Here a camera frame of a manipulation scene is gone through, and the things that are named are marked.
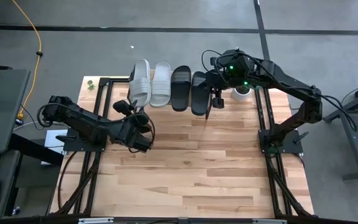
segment slide sandal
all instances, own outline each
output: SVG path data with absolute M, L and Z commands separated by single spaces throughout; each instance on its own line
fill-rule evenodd
M 171 99 L 171 66 L 167 62 L 160 62 L 155 66 L 152 80 L 152 97 L 150 105 L 159 108 L 167 105 Z
M 189 105 L 191 70 L 182 65 L 171 76 L 171 104 L 174 111 L 185 111 Z
M 206 114 L 209 103 L 209 88 L 206 85 L 206 75 L 203 72 L 196 72 L 191 82 L 191 112 L 194 115 Z
M 129 100 L 137 100 L 136 107 L 146 106 L 152 94 L 150 86 L 150 65 L 145 59 L 138 60 L 135 64 L 133 81 L 129 82 Z

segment wooden tabletop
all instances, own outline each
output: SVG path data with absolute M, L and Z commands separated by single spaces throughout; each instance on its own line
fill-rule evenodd
M 92 80 L 98 86 L 99 78 L 83 79 L 78 105 L 86 110 L 93 111 L 97 92 L 97 87 L 89 90 L 87 82 Z M 109 119 L 123 117 L 112 104 L 124 99 L 127 91 L 128 83 L 114 84 Z M 257 138 L 260 127 L 254 91 L 245 102 L 234 101 L 230 90 L 223 91 L 222 96 L 225 108 L 213 108 L 207 121 L 204 116 L 193 115 L 190 107 L 175 112 L 170 105 L 147 106 L 156 135 L 153 148 L 145 154 L 132 154 L 108 141 L 99 167 L 92 216 L 273 217 L 266 163 Z M 284 92 L 270 90 L 270 97 L 277 123 L 291 116 Z M 289 189 L 313 213 L 302 163 L 294 155 L 282 156 Z M 79 152 L 68 165 L 62 183 L 63 203 L 78 185 L 83 157 L 84 153 Z M 280 190 L 278 196 L 284 212 Z M 56 210 L 57 194 L 51 212 Z

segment black slide sandal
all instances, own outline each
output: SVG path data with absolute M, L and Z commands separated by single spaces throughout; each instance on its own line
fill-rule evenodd
M 185 111 L 189 105 L 191 70 L 188 66 L 177 67 L 171 76 L 171 104 L 174 111 Z
M 203 116 L 208 109 L 209 89 L 205 79 L 205 73 L 196 72 L 191 82 L 191 112 L 197 116 Z

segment yellow extension cord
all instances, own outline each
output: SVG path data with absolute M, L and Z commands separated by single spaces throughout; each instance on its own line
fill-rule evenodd
M 38 43 L 39 43 L 39 51 L 37 53 L 38 57 L 37 57 L 37 63 L 35 64 L 35 70 L 34 70 L 34 78 L 32 80 L 32 86 L 31 86 L 31 89 L 30 89 L 30 92 L 29 94 L 27 94 L 24 102 L 23 102 L 23 107 L 25 107 L 25 104 L 27 103 L 27 100 L 29 99 L 33 89 L 34 89 L 34 86 L 35 86 L 35 81 L 37 80 L 37 71 L 38 71 L 38 65 L 40 63 L 40 60 L 41 60 L 41 56 L 42 56 L 42 43 L 41 43 L 41 37 L 40 37 L 40 34 L 38 33 L 37 29 L 35 28 L 35 26 L 33 25 L 33 23 L 31 22 L 31 20 L 29 19 L 29 17 L 25 14 L 25 12 L 22 10 L 22 8 L 20 8 L 20 6 L 15 2 L 15 0 L 12 0 L 12 2 L 16 5 L 16 7 L 20 10 L 20 12 L 22 12 L 23 16 L 28 20 L 28 22 L 31 24 L 32 28 L 34 29 L 35 31 L 35 34 L 37 34 L 37 37 L 38 37 Z M 17 118 L 23 120 L 24 118 L 24 109 L 23 107 L 21 108 L 21 110 L 19 111 L 19 113 L 17 114 Z

